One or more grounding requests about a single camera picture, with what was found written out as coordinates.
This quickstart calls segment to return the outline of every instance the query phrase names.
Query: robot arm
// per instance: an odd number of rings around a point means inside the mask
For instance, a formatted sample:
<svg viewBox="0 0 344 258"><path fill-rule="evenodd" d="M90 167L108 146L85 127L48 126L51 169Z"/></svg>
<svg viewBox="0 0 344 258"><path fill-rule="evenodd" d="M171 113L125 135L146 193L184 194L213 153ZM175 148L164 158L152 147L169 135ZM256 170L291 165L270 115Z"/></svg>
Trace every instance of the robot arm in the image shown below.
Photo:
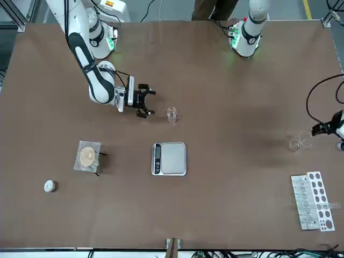
<svg viewBox="0 0 344 258"><path fill-rule="evenodd" d="M134 89L134 77L128 76L127 85L114 86L114 75L117 73L113 64L108 61L96 63L95 57L107 57L115 48L117 30L99 20L97 13L90 9L86 12L81 0L69 1L68 19L68 45L74 54L89 85L89 95L92 101L99 104L116 106L123 112L124 106L138 109L138 116L146 118L154 111L145 106L145 96L155 94L154 91ZM47 0L52 13L65 32L65 8L60 0Z"/></svg>
<svg viewBox="0 0 344 258"><path fill-rule="evenodd" d="M318 123L312 127L312 136L318 134L335 134L340 139L341 142L336 144L336 149L339 151L344 151L344 114L343 110L337 112L333 115L331 121L326 123Z"/></svg>
<svg viewBox="0 0 344 258"><path fill-rule="evenodd" d="M241 56L250 57L258 48L271 0L250 0L248 18L230 27L230 45Z"/></svg>

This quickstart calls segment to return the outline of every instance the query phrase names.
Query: white bottle cap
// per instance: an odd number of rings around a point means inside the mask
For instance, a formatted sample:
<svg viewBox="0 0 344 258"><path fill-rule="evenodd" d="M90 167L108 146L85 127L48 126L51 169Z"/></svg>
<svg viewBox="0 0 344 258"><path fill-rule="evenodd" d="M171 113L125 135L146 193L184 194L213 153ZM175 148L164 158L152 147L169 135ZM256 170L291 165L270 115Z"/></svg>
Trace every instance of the white bottle cap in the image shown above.
<svg viewBox="0 0 344 258"><path fill-rule="evenodd" d="M45 182L45 184L44 184L44 190L45 190L46 192L53 192L53 191L55 190L54 181L48 180L47 182Z"/></svg>

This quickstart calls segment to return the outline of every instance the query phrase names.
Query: digital scale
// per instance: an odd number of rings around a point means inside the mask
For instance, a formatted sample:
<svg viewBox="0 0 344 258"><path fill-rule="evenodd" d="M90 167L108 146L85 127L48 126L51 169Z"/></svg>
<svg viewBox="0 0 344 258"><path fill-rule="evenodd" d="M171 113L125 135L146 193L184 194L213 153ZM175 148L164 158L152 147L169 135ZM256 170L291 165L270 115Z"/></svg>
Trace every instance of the digital scale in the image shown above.
<svg viewBox="0 0 344 258"><path fill-rule="evenodd" d="M154 176L185 176L186 173L187 147L183 142L157 142L153 145Z"/></svg>

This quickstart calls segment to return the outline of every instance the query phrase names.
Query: brown table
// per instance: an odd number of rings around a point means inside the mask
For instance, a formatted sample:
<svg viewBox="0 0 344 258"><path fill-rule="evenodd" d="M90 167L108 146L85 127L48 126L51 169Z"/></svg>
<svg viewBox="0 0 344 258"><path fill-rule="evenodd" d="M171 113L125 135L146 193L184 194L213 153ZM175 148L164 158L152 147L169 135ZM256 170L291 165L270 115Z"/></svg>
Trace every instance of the brown table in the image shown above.
<svg viewBox="0 0 344 258"><path fill-rule="evenodd" d="M321 171L329 200L344 204L337 137L288 150L289 137L314 124L309 89L340 72L321 22L268 22L249 59L206 21L124 24L119 36L109 60L157 92L146 120L90 101L57 25L18 35L0 95L0 247L163 248L166 238L183 248L344 247L341 210L335 232L301 230L290 181ZM322 120L342 108L339 81L311 97ZM110 161L100 177L73 170L80 139L104 144ZM159 141L185 142L185 177L152 176ZM43 191L48 179L55 193Z"/></svg>

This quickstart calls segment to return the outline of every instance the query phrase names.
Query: clear plastic container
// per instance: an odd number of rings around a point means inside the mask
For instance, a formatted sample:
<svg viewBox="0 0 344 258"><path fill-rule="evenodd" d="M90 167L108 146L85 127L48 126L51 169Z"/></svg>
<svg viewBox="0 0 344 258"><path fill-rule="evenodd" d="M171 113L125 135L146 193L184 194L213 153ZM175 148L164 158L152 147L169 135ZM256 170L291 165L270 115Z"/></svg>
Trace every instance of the clear plastic container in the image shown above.
<svg viewBox="0 0 344 258"><path fill-rule="evenodd" d="M99 154L101 152L101 145L102 145L101 142L80 141L79 147L77 149L76 157L75 157L74 170L92 172L98 176L100 172ZM91 147L94 150L94 154L95 154L94 160L92 164L89 166L84 166L80 160L81 151L85 149L86 147Z"/></svg>
<svg viewBox="0 0 344 258"><path fill-rule="evenodd" d="M169 107L167 109L167 118L170 123L176 123L177 110L175 109L175 107Z"/></svg>

